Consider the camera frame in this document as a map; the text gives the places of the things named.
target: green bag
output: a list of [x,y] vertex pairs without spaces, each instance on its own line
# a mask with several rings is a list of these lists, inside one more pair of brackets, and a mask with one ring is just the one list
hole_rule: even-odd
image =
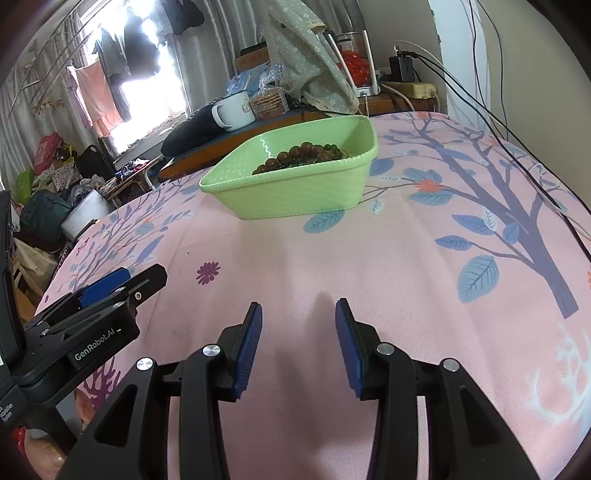
[[39,190],[21,212],[21,230],[51,244],[61,238],[61,223],[73,210],[72,205],[57,193]]
[[18,203],[26,205],[31,199],[33,192],[33,169],[28,168],[17,176],[17,188],[15,190],[14,199]]

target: wall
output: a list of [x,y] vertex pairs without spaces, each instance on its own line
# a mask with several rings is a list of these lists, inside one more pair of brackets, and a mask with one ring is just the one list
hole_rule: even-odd
[[[428,0],[393,1],[393,0],[358,0],[365,27],[368,31],[369,43],[378,68],[387,68],[388,58],[394,52],[394,43],[408,40],[421,45],[441,60],[439,39],[435,29],[433,13]],[[402,45],[406,50],[414,47]],[[445,84],[435,74],[425,68],[419,61],[414,61],[421,80],[437,85],[441,99],[445,104]]]
[[[476,26],[476,62],[478,65],[480,90],[476,86],[473,55],[473,25],[470,3],[468,0],[430,0],[433,9],[437,33],[441,38],[441,56],[445,68],[475,98],[489,105],[488,59],[484,32],[480,23],[479,11],[474,5],[474,24]],[[485,129],[486,124],[480,116],[463,103],[449,88],[447,89],[447,112],[453,118],[475,128]]]
[[[556,29],[526,0],[481,1],[501,33],[509,127],[591,205],[589,78]],[[497,40],[486,21],[484,26],[493,111],[499,115]]]

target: cardboard box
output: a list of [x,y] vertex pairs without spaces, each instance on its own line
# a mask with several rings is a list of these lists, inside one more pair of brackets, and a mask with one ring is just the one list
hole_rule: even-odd
[[236,68],[238,73],[242,73],[245,70],[250,70],[254,67],[267,63],[269,61],[269,50],[267,47],[259,48],[253,52],[247,53],[236,59]]

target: black power adapter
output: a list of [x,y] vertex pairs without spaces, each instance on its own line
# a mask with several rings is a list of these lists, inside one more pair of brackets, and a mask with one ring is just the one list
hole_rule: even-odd
[[390,71],[393,82],[414,82],[413,60],[411,57],[390,57]]

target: floral fabric cover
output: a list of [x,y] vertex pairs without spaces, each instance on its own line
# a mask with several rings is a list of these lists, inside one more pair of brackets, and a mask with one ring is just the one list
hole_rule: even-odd
[[[379,156],[356,208],[245,221],[187,176],[89,229],[40,309],[118,267],[166,267],[166,288],[139,308],[139,339],[83,385],[99,407],[138,358],[187,358],[260,302],[248,390],[220,405],[232,478],[353,480],[366,475],[377,404],[348,385],[334,320],[346,297],[411,357],[457,358],[554,478],[591,426],[587,259],[489,134],[435,113],[373,122]],[[591,230],[559,179],[506,146]],[[426,479],[423,414],[420,432]],[[172,421],[172,479],[177,433]]]

